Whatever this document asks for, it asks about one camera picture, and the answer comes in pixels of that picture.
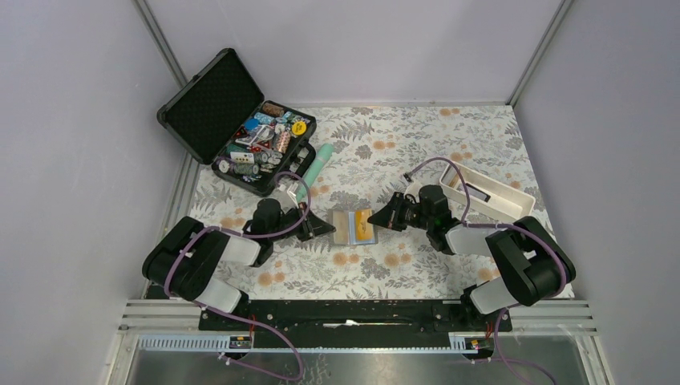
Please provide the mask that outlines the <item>black poker chip case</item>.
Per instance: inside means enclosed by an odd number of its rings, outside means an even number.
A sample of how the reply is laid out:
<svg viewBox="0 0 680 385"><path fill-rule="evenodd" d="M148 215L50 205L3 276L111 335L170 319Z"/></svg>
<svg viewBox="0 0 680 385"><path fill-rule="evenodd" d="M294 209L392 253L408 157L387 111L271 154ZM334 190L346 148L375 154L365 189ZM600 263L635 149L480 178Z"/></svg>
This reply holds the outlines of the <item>black poker chip case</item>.
<svg viewBox="0 0 680 385"><path fill-rule="evenodd" d="M256 112L276 117L277 123L259 124ZM157 119L197 162L260 197L276 188L275 174L296 172L317 126L313 116L265 99L232 48L220 51L160 108ZM291 126L299 120L307 131L294 136ZM234 163L230 152L251 152L256 163ZM220 160L231 164L228 173L219 171Z"/></svg>

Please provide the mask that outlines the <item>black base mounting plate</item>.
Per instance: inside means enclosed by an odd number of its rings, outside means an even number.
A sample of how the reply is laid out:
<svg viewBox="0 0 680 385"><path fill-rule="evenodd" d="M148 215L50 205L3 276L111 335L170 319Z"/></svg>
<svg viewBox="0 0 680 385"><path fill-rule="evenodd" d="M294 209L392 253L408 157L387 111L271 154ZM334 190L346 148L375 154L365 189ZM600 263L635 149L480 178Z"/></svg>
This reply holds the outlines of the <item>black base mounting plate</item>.
<svg viewBox="0 0 680 385"><path fill-rule="evenodd" d="M202 312L202 331L243 331L261 349L285 343L264 325L279 330L298 349L308 348L448 348L451 333L484 338L509 332L512 321L498 313L478 315L458 301L447 300L246 300L238 322L210 310Z"/></svg>

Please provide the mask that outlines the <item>playing card deck box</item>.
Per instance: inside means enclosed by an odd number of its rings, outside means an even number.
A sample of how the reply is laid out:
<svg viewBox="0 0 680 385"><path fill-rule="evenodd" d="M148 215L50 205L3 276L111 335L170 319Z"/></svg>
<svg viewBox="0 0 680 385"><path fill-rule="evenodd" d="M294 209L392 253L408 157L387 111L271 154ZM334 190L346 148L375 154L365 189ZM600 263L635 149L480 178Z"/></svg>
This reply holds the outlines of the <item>playing card deck box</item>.
<svg viewBox="0 0 680 385"><path fill-rule="evenodd" d="M256 163L256 157L251 152L230 152L229 158L234 163L240 163L240 164L255 164Z"/></svg>

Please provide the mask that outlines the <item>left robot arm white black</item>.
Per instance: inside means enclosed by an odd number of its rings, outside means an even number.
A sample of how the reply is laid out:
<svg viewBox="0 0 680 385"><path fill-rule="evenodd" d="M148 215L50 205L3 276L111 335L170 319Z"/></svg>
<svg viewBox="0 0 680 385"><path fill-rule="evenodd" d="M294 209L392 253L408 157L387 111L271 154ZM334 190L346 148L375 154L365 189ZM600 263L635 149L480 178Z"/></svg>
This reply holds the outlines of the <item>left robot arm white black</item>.
<svg viewBox="0 0 680 385"><path fill-rule="evenodd" d="M216 276L219 264L258 267L272 255L276 241L289 237L309 241L336 228L309 210L305 202L284 211L279 201L265 198L257 203L244 231L240 236L229 235L216 226L183 217L146 257L142 275L162 286L167 296L174 294L217 309L218 319L237 330L249 318L249 309L242 303L247 294Z"/></svg>

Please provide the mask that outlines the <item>yellow poker chip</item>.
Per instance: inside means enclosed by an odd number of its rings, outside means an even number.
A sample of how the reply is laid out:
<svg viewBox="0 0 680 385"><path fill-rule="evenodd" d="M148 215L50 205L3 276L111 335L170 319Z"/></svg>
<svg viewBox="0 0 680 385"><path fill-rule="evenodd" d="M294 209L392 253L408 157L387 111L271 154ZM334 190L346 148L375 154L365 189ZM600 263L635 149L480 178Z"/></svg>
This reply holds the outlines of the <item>yellow poker chip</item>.
<svg viewBox="0 0 680 385"><path fill-rule="evenodd" d="M291 126L291 132L294 136L302 136L307 131L307 123L304 120L296 121Z"/></svg>

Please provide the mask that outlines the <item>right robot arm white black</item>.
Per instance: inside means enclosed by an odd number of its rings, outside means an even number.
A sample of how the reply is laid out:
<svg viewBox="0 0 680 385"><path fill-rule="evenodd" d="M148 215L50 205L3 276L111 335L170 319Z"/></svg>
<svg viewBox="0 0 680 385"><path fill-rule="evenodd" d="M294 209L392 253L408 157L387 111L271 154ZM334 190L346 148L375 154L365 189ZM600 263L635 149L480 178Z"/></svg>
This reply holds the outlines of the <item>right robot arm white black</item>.
<svg viewBox="0 0 680 385"><path fill-rule="evenodd" d="M453 216L438 185L422 187L417 196L394 193L367 221L399 232L422 229L431 247L446 255L492 258L499 277L467 288L461 297L459 317L470 330L482 329L503 308L554 297L576 277L574 264L535 217L511 224L463 222Z"/></svg>

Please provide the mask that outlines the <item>white rectangular tray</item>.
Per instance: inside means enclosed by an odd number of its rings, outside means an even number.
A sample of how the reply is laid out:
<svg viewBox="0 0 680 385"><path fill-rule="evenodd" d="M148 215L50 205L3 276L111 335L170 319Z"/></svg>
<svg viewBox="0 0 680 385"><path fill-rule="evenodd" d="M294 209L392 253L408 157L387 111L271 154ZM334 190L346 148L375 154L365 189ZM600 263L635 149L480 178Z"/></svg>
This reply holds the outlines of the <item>white rectangular tray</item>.
<svg viewBox="0 0 680 385"><path fill-rule="evenodd" d="M450 202L465 206L467 199L464 186L471 198L470 210L501 222L514 222L532 213L536 198L519 189L503 184L489 176L455 165L463 179L452 166L447 166L439 178L439 185Z"/></svg>

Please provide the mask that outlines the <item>taupe leather card holder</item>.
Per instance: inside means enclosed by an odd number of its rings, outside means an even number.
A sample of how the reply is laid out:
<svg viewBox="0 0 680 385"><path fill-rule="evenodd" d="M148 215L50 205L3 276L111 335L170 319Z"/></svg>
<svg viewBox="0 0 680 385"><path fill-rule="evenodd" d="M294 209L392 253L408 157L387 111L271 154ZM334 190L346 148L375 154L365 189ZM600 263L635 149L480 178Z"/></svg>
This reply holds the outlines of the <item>taupe leather card holder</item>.
<svg viewBox="0 0 680 385"><path fill-rule="evenodd" d="M368 222L373 213L372 209L330 210L330 223L335 227L332 236L333 244L341 246L378 244L376 230Z"/></svg>

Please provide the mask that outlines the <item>floral patterned table mat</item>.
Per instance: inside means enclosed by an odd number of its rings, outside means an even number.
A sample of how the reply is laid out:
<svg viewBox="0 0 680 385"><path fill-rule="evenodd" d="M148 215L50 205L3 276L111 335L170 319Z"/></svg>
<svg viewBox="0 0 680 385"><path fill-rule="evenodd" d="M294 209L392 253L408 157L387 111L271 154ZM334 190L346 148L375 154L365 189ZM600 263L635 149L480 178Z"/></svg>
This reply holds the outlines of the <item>floral patterned table mat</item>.
<svg viewBox="0 0 680 385"><path fill-rule="evenodd" d="M334 152L314 182L312 209L380 209L406 188L403 174L436 184L449 161L540 196L509 106L309 107L312 145ZM424 231L379 229L374 245L335 245L331 236L278 241L259 267L222 262L219 280L253 299L457 298L498 278L490 257L435 252Z"/></svg>

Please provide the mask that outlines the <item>mint green tube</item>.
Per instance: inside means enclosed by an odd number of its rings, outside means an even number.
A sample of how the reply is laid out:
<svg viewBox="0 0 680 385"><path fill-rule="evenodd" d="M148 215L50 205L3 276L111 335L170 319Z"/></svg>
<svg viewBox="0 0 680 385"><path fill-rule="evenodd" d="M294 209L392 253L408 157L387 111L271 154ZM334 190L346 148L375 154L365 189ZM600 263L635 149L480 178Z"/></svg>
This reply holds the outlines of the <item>mint green tube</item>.
<svg viewBox="0 0 680 385"><path fill-rule="evenodd" d="M309 188L311 188L321 170L323 170L328 160L332 157L334 146L330 143L326 143L319 149L315 149L311 144L307 143L304 149L307 153L302 158L302 163L295 173L304 180Z"/></svg>

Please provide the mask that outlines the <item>orange illustrated credit card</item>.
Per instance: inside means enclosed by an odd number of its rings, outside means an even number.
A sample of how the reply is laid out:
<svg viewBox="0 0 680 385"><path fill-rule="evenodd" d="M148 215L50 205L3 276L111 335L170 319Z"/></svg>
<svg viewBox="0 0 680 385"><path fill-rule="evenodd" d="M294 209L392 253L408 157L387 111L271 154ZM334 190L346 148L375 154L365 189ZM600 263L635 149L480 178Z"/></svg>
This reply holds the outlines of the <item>orange illustrated credit card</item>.
<svg viewBox="0 0 680 385"><path fill-rule="evenodd" d="M368 221L372 214L371 209L362 209L354 213L354 238L359 244L370 244L375 241L374 226Z"/></svg>

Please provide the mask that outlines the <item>card in white tray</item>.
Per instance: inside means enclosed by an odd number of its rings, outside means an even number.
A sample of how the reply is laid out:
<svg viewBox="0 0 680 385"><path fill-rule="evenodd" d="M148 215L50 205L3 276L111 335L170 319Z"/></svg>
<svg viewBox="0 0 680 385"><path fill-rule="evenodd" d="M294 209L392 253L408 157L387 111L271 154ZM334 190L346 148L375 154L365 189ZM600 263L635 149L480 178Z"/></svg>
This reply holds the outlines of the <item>card in white tray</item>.
<svg viewBox="0 0 680 385"><path fill-rule="evenodd" d="M470 197L474 197L475 199L483 202L489 202L491 199L491 195L484 190L477 188L476 186L466 183L465 186L460 186L459 190L462 193L465 193L467 191L468 195Z"/></svg>

